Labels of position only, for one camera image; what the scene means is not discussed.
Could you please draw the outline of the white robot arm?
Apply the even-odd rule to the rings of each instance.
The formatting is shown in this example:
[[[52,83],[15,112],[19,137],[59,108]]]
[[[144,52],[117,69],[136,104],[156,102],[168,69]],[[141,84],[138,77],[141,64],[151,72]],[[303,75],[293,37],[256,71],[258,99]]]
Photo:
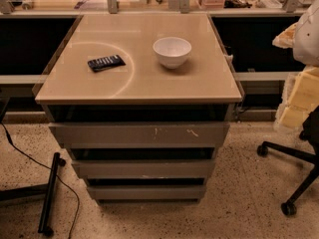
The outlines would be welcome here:
[[[277,35],[272,45],[292,49],[293,59],[304,65],[286,79],[277,127],[298,128],[319,106],[319,0],[300,19]]]

